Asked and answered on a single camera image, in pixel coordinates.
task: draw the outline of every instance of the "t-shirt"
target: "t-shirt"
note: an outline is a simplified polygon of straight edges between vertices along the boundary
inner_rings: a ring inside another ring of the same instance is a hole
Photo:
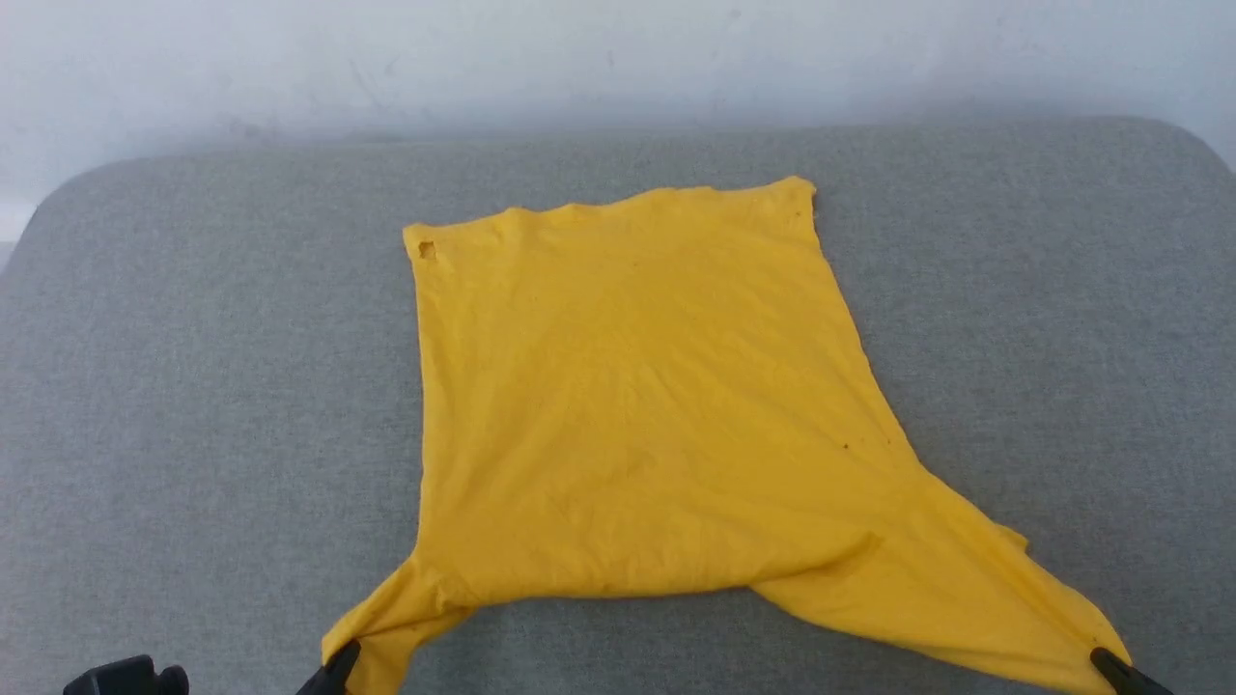
[[[812,623],[1110,694],[1107,620],[928,472],[821,252],[815,187],[656,189],[404,230],[412,555],[323,641],[355,695],[482,606],[750,586]]]

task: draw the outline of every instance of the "gray cushion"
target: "gray cushion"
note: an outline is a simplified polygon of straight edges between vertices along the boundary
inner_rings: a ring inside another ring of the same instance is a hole
[[[150,652],[293,693],[408,554],[420,393],[399,229],[660,185],[819,188],[922,460],[1179,693],[1236,686],[1236,179],[1162,124],[383,145],[116,164],[0,275],[0,674]],[[1028,693],[753,594],[528,601],[408,693]]]

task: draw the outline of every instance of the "white wall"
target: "white wall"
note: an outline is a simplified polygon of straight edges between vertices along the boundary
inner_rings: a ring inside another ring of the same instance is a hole
[[[78,172],[204,147],[1046,114],[1236,162],[1236,2],[2,0],[0,240]]]

